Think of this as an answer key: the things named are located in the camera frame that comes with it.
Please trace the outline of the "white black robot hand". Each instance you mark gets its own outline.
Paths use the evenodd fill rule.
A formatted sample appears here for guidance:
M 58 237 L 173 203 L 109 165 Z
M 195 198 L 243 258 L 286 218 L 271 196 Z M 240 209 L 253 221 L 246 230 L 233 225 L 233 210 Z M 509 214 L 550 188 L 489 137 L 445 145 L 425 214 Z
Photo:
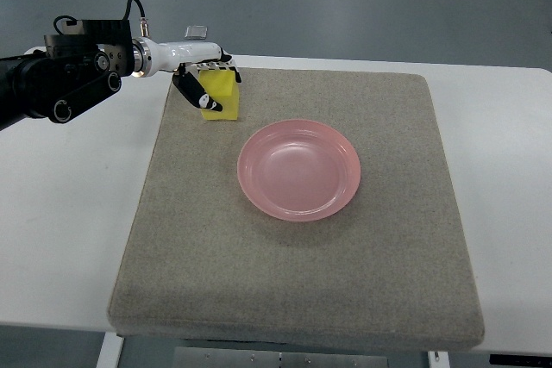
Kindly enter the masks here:
M 151 77 L 157 72 L 170 72 L 172 83 L 181 95 L 195 108 L 222 112 L 223 105 L 213 98 L 189 72 L 232 71 L 235 81 L 242 81 L 233 57 L 218 44 L 206 41 L 156 43 L 147 37 L 133 39 L 137 78 Z

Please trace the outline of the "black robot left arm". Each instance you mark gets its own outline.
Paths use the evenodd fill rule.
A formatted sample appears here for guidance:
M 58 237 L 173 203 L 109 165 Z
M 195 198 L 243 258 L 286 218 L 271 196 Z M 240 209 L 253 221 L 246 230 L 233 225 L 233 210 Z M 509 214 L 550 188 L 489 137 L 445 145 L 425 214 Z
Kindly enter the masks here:
M 148 35 L 140 0 L 127 0 L 121 20 L 78 20 L 58 16 L 45 49 L 1 59 L 1 129 L 25 118 L 67 123 L 116 94 L 122 78 L 145 65 L 131 34 L 131 6 L 140 11 L 141 33 Z

